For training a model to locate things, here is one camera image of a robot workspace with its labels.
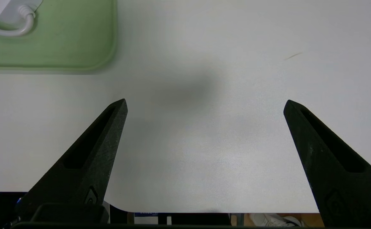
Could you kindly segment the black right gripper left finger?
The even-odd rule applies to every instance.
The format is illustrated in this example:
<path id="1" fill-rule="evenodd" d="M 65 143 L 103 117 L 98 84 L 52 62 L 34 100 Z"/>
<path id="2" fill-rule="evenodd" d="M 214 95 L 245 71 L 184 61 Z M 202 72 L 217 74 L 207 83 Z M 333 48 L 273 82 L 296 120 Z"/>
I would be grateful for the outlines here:
<path id="1" fill-rule="evenodd" d="M 43 204 L 102 204 L 123 132 L 125 99 L 111 103 L 16 204 L 30 220 Z"/>

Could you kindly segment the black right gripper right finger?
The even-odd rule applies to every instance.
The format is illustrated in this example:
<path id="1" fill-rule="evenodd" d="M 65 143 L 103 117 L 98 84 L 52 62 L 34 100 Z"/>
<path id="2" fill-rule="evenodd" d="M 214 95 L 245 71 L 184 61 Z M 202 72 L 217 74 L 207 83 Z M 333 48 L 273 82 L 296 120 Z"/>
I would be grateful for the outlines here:
<path id="1" fill-rule="evenodd" d="M 326 227 L 371 227 L 371 165 L 300 103 L 283 109 Z"/>

